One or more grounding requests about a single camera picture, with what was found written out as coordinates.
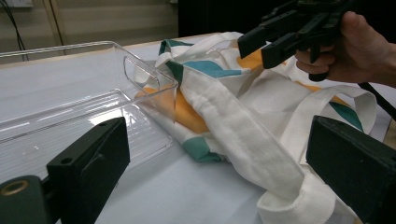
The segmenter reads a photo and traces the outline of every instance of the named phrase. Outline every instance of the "hand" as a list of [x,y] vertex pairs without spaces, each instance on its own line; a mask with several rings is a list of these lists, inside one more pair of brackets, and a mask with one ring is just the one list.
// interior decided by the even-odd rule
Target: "hand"
[[314,63],[309,62],[309,51],[297,51],[297,67],[309,74],[329,72],[330,80],[375,82],[396,88],[396,45],[354,12],[343,16],[341,34],[334,45],[321,48]]

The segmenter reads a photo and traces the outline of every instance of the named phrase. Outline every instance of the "fabric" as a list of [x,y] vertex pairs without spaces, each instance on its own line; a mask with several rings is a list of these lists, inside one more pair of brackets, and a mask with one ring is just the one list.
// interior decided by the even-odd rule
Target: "fabric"
[[[229,161],[266,189],[257,203],[263,223],[325,223],[344,205],[305,163],[310,122],[321,115],[368,133],[375,98],[348,86],[322,89],[294,58],[263,70],[259,53],[240,59],[236,38],[163,41],[156,66],[170,69],[180,83],[176,124],[166,127],[195,160]],[[355,99],[354,107],[340,94]]]

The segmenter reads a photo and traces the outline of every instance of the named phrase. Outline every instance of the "clear plastic container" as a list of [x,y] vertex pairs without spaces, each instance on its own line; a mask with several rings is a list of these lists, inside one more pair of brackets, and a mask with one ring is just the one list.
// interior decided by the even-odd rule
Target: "clear plastic container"
[[129,168],[172,145],[177,82],[113,42],[0,54],[0,183],[47,163],[95,124],[124,116]]

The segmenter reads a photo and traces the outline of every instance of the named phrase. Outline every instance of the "finger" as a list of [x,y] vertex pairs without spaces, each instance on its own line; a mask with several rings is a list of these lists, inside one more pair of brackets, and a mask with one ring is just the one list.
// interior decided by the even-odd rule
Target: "finger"
[[334,49],[334,45],[330,45],[330,46],[320,46],[320,52],[326,52],[326,51],[330,51]]
[[329,65],[327,65],[327,64],[315,66],[312,64],[302,63],[299,61],[296,62],[296,66],[299,69],[305,71],[306,73],[313,74],[313,75],[327,73],[327,72],[329,72],[329,69],[330,69]]
[[375,30],[362,15],[348,11],[344,14],[341,33],[356,47],[366,46],[375,39]]
[[306,51],[297,51],[295,54],[297,61],[307,63],[314,66],[330,65],[335,62],[334,55],[330,53],[321,53],[316,61],[311,63],[310,53]]

